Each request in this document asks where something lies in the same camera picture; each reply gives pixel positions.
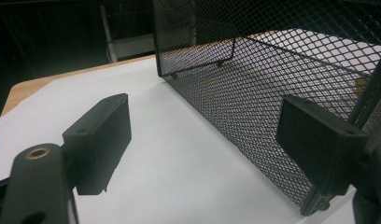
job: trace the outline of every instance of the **diamond mesh pattern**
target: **diamond mesh pattern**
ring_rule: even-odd
[[[281,98],[347,119],[381,58],[381,6],[155,0],[154,11],[160,76],[302,206],[312,185],[275,141]]]

